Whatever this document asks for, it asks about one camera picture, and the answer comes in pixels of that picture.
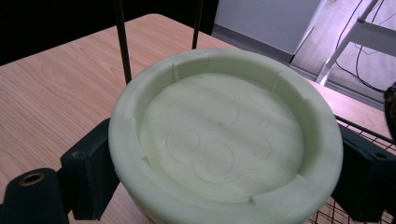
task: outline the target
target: black vertical rod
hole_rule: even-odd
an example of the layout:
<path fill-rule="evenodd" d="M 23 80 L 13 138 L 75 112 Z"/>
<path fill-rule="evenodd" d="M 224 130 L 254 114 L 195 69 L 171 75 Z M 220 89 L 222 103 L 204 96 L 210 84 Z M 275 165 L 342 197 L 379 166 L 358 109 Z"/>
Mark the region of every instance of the black vertical rod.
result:
<path fill-rule="evenodd" d="M 198 0 L 197 11 L 195 13 L 195 23 L 194 23 L 194 36 L 192 37 L 192 49 L 197 48 L 199 27 L 201 25 L 202 7 L 204 0 Z"/>
<path fill-rule="evenodd" d="M 122 65 L 125 75 L 125 83 L 132 80 L 131 65 L 129 64 L 128 44 L 126 41 L 125 20 L 122 9 L 122 0 L 114 0 L 114 10 L 116 13 L 117 32 L 119 35 Z"/>

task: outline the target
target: bolt hole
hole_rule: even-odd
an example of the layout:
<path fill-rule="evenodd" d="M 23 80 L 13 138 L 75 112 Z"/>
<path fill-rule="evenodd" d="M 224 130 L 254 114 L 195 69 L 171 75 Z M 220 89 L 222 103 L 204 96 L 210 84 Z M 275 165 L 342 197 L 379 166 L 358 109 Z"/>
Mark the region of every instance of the bolt hole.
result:
<path fill-rule="evenodd" d="M 43 173 L 33 173 L 25 176 L 20 180 L 20 185 L 23 187 L 32 186 L 44 179 Z"/>
<path fill-rule="evenodd" d="M 386 159 L 386 158 L 387 158 L 387 155 L 385 155 L 385 154 L 383 154 L 383 153 L 375 153 L 375 155 L 376 155 L 378 158 L 381 158 L 381 159 Z"/>

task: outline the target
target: wire rack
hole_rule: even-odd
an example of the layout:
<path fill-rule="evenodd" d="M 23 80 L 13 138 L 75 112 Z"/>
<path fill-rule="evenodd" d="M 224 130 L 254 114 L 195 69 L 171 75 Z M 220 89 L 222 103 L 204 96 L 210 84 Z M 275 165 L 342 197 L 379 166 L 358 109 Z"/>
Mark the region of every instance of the wire rack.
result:
<path fill-rule="evenodd" d="M 355 123 L 352 123 L 346 119 L 342 119 L 337 117 L 338 123 L 347 127 L 349 130 L 357 133 L 360 136 L 368 139 L 374 144 L 384 148 L 390 153 L 396 155 L 396 146 L 393 141 L 383 135 L 378 133 L 374 133 L 368 129 L 361 127 Z M 381 224 L 390 224 L 393 220 L 393 216 L 387 211 L 385 211 L 382 215 Z M 365 223 L 365 222 L 356 222 L 353 221 L 352 218 L 337 204 L 337 202 L 330 198 L 306 223 L 315 223 L 315 224 L 330 224 L 330 223 Z"/>

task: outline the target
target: black cable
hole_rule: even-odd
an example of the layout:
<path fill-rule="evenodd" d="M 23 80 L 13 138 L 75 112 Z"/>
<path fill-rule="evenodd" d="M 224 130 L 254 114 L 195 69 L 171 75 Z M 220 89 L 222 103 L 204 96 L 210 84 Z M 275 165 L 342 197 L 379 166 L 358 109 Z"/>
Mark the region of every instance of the black cable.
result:
<path fill-rule="evenodd" d="M 376 7 L 377 7 L 377 10 L 376 10 L 376 12 L 375 12 L 373 21 L 374 21 L 376 15 L 377 15 L 379 9 L 382 7 L 382 4 L 384 3 L 384 1 L 385 1 L 385 0 L 382 0 L 382 1 L 376 6 Z M 347 26 L 349 25 L 350 21 L 352 20 L 354 14 L 355 14 L 356 11 L 358 10 L 359 6 L 361 5 L 361 2 L 362 2 L 362 0 L 359 1 L 358 5 L 357 5 L 357 6 L 355 7 L 355 9 L 353 10 L 351 16 L 349 17 L 349 19 L 348 19 L 348 21 L 347 21 L 347 23 L 346 23 L 346 26 L 344 27 L 343 31 L 341 32 L 340 36 L 338 37 L 337 45 L 336 45 L 336 47 L 335 47 L 336 49 L 338 49 L 338 45 L 340 44 L 341 37 L 342 37 L 344 31 L 346 30 Z M 337 61 L 335 61 L 335 64 L 336 64 L 341 70 L 343 70 L 343 71 L 347 72 L 348 74 L 352 75 L 353 77 L 357 78 L 357 79 L 358 79 L 363 85 L 365 85 L 366 87 L 368 87 L 368 88 L 370 88 L 370 89 L 372 89 L 372 90 L 374 90 L 374 91 L 384 92 L 383 90 L 380 90 L 380 89 L 378 89 L 378 88 L 376 88 L 376 87 L 370 85 L 369 83 L 367 83 L 366 81 L 364 81 L 363 79 L 361 79 L 361 77 L 359 76 L 359 73 L 358 73 L 358 63 L 359 63 L 359 57 L 360 57 L 360 55 L 361 55 L 361 50 L 362 50 L 362 46 L 361 46 L 361 48 L 360 48 L 360 50 L 359 50 L 359 54 L 358 54 L 357 61 L 356 61 L 356 71 L 357 71 L 357 74 L 356 74 L 356 75 L 353 74 L 352 72 L 348 71 L 347 69 L 345 69 L 345 68 L 344 68 L 343 66 L 341 66 Z"/>
<path fill-rule="evenodd" d="M 384 2 L 385 2 L 385 0 L 382 0 L 381 3 L 379 4 L 378 9 L 376 10 L 376 12 L 375 12 L 375 14 L 374 14 L 374 16 L 373 16 L 372 22 L 374 22 L 375 17 L 376 17 L 376 15 L 378 14 L 379 9 L 382 7 L 382 4 L 384 4 Z M 376 88 L 376 87 L 370 85 L 369 83 L 367 83 L 366 81 L 364 81 L 363 79 L 361 79 L 361 77 L 360 77 L 360 75 L 359 75 L 359 58 L 360 58 L 360 56 L 361 56 L 361 50 L 362 50 L 362 49 L 363 49 L 363 46 L 361 46 L 361 48 L 360 48 L 360 50 L 359 50 L 359 53 L 358 53 L 358 57 L 356 58 L 356 66 L 355 66 L 355 69 L 356 69 L 356 77 L 357 77 L 357 78 L 359 79 L 359 81 L 360 81 L 363 85 L 365 85 L 366 87 L 368 87 L 368 88 L 370 88 L 370 89 L 372 89 L 372 90 L 374 90 L 374 91 L 378 91 L 378 92 L 384 93 L 385 91 L 380 90 L 379 88 Z"/>

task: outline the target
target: black holder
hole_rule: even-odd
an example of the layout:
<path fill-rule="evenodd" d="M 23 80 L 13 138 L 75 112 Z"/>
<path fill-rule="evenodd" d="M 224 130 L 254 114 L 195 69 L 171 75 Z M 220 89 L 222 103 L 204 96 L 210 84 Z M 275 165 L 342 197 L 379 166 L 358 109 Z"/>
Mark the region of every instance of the black holder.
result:
<path fill-rule="evenodd" d="M 120 183 L 108 148 L 109 119 L 61 157 L 62 168 L 42 168 L 13 179 L 0 209 L 1 224 L 69 223 L 100 219 Z"/>

